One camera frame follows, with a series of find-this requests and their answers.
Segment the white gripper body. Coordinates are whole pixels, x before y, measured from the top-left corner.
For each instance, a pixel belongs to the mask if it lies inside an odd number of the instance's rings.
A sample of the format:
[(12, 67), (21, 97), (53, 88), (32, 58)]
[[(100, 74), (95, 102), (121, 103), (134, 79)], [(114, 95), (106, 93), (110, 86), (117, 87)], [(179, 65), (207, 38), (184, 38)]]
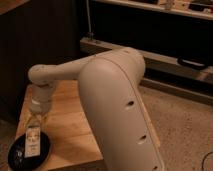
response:
[(52, 93), (46, 90), (34, 89), (30, 100), (29, 110), (35, 115), (45, 115), (52, 106)]

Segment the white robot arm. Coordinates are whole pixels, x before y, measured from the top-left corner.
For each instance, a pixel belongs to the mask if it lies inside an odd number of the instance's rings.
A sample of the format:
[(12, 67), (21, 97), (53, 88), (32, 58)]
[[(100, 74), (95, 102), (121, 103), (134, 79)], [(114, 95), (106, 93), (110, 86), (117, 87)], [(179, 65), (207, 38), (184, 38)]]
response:
[(83, 111), (109, 171), (166, 171), (139, 84), (145, 61), (124, 47), (58, 65), (35, 65), (29, 110), (45, 114), (59, 80), (76, 80)]

